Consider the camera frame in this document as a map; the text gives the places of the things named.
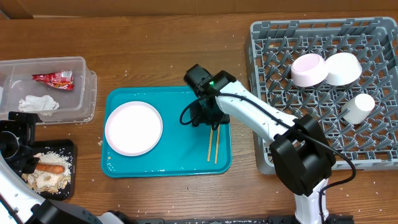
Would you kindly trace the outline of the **wooden chopstick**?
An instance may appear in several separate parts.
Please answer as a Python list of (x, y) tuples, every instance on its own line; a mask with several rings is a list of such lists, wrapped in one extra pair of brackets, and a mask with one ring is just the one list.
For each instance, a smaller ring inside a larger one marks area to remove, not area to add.
[(215, 164), (218, 163), (219, 141), (220, 141), (220, 126), (218, 126), (217, 136), (216, 136)]
[(210, 159), (211, 159), (212, 142), (213, 142), (213, 130), (212, 130), (212, 128), (210, 128), (210, 137), (209, 137), (208, 153), (207, 153), (207, 161), (208, 162), (210, 162)]

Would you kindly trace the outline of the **white tissue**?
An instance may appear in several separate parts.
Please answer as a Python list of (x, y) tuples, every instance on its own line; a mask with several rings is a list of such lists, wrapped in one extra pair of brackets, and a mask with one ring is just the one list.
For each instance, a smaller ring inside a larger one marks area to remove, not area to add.
[(25, 99), (19, 101), (18, 109), (23, 112), (30, 111), (49, 111), (57, 110), (59, 108), (59, 103), (56, 102), (51, 96), (33, 96), (27, 95)]

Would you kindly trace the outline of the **orange carrot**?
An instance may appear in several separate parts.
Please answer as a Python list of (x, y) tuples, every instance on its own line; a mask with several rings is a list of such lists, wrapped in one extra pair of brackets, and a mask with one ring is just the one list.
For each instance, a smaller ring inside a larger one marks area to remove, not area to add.
[(42, 172), (49, 172), (52, 174), (62, 174), (65, 172), (65, 167), (61, 165), (55, 165), (55, 164), (42, 164), (38, 163), (36, 165), (36, 170), (42, 171)]

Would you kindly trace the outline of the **peanut shells and rice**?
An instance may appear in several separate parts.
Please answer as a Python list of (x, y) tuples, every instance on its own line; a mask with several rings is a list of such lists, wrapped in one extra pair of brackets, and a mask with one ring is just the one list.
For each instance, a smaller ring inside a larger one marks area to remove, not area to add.
[(39, 163), (55, 164), (65, 167), (62, 174), (52, 174), (35, 170), (31, 174), (22, 174), (22, 179), (36, 193), (48, 192), (50, 194), (59, 194), (61, 190), (65, 190), (66, 186), (72, 181), (72, 164), (69, 162), (70, 156), (63, 156), (56, 152), (37, 153)]

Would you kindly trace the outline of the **red snack wrapper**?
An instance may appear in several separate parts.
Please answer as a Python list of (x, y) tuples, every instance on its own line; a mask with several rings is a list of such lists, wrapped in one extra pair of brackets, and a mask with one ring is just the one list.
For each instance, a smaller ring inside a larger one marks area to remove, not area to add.
[(36, 74), (32, 75), (32, 79), (60, 90), (74, 89), (73, 72), (70, 70), (63, 70), (48, 74)]

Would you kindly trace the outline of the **large pink plate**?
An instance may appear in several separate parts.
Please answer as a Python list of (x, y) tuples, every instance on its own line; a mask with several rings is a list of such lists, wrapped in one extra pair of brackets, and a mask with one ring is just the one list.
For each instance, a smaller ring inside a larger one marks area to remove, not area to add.
[(112, 150), (123, 156), (140, 156), (160, 141), (163, 121), (150, 104), (130, 101), (118, 106), (108, 116), (104, 133)]

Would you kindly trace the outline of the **small white plate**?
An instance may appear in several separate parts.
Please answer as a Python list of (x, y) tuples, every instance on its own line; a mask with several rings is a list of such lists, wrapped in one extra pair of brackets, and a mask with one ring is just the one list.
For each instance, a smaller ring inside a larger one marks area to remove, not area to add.
[(298, 57), (291, 66), (294, 85), (309, 87), (321, 83), (329, 71), (325, 60), (318, 54), (305, 54)]

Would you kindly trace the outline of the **light green bowl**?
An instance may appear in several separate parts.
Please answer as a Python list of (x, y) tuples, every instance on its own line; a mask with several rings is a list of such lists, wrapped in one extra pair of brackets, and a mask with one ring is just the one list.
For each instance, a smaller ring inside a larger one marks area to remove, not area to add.
[(329, 85), (347, 85), (357, 80), (362, 74), (362, 66), (355, 55), (348, 52), (334, 54), (326, 59)]

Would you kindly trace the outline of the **white plastic cup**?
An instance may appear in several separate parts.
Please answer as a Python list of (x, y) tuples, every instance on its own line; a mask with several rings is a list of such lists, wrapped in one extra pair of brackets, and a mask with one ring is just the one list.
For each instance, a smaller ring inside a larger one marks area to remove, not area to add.
[(375, 105), (376, 103), (371, 95), (358, 94), (342, 106), (342, 112), (348, 110), (343, 119), (351, 124), (359, 124), (368, 117)]

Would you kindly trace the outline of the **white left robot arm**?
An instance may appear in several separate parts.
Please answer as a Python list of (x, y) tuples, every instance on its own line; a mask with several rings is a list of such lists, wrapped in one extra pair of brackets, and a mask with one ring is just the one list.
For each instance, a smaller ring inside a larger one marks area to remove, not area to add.
[(96, 216), (78, 205), (43, 198), (22, 180), (39, 163), (30, 147), (35, 141), (35, 113), (10, 112), (1, 121), (1, 204), (16, 223), (130, 223), (119, 211)]

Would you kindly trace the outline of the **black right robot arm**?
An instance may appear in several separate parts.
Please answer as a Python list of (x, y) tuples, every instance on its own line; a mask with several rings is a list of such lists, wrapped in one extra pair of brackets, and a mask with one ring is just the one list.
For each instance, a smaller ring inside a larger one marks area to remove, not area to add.
[(275, 172), (294, 194), (296, 207), (292, 217), (268, 217), (268, 223), (354, 222), (352, 216), (330, 214), (326, 208), (326, 190), (352, 181), (356, 168), (329, 145), (315, 118), (297, 118), (272, 107), (224, 70), (212, 75), (196, 64), (183, 80), (197, 97), (183, 109), (190, 113), (187, 124), (219, 131), (233, 116), (268, 143)]

